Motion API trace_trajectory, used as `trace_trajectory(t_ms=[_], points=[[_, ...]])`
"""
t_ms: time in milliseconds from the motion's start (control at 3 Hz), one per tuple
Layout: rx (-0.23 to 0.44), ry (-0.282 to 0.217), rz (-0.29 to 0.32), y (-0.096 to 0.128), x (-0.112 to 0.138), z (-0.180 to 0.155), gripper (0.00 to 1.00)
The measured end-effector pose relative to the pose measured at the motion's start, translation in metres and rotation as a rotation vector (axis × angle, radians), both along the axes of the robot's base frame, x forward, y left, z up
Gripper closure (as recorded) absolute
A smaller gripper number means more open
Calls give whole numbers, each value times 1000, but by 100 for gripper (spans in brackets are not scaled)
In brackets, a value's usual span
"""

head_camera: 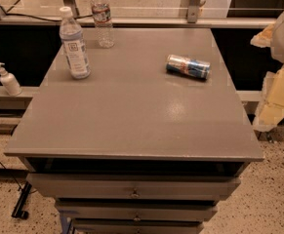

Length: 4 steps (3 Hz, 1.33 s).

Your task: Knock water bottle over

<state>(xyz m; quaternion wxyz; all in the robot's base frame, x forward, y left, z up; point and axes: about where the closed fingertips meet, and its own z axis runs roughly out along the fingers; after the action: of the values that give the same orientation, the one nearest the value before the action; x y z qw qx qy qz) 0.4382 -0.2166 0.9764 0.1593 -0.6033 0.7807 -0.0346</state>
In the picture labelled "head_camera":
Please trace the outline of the yellow foam padded gripper finger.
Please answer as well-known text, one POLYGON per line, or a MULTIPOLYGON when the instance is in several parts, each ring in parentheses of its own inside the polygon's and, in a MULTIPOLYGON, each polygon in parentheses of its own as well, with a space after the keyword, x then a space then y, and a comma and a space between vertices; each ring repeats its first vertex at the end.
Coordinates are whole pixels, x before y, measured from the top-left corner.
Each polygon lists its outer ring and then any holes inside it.
POLYGON ((270 47, 271 56, 282 63, 276 72, 264 77, 262 99, 255 112, 253 129, 269 132, 284 118, 284 22, 271 24, 255 35, 250 43, 256 47, 270 47))

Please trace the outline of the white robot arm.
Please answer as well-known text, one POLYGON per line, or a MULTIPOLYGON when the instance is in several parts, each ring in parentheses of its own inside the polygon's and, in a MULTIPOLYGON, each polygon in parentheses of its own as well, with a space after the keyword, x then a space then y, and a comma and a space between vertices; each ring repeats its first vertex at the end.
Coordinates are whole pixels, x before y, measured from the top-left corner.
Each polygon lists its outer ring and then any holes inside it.
POLYGON ((284 118, 284 12, 275 23, 255 35, 250 43, 253 46, 270 47, 273 59, 282 63, 276 72, 267 72, 264 77, 262 98, 255 112, 253 129, 269 132, 284 118))

